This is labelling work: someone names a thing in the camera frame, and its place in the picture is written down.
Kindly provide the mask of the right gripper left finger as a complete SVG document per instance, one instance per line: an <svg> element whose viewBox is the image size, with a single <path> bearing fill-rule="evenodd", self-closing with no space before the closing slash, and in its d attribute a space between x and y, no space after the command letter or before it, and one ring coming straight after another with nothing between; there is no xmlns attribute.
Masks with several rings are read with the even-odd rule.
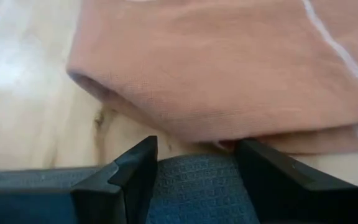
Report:
<svg viewBox="0 0 358 224"><path fill-rule="evenodd" d="M157 137L104 167L0 172L0 224L145 224Z"/></svg>

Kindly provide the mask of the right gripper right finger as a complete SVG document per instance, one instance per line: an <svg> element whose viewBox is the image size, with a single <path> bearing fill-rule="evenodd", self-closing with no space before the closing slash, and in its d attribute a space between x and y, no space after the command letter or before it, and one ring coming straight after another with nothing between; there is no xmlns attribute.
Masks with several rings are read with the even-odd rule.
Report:
<svg viewBox="0 0 358 224"><path fill-rule="evenodd" d="M234 157L262 224L358 224L358 186L255 139L236 142Z"/></svg>

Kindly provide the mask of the grey waffle towel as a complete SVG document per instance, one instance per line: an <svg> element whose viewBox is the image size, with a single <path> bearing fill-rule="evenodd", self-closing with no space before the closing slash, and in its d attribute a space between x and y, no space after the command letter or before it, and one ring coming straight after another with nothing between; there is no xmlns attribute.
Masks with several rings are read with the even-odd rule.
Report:
<svg viewBox="0 0 358 224"><path fill-rule="evenodd" d="M157 162L145 224L259 224L230 157L193 155Z"/></svg>

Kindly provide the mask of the pink checked towel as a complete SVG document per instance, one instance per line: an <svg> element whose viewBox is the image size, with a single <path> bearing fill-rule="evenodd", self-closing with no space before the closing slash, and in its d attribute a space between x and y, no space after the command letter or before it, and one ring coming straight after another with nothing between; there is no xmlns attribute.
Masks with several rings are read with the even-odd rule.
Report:
<svg viewBox="0 0 358 224"><path fill-rule="evenodd" d="M358 152L358 0L83 0L67 72L185 141Z"/></svg>

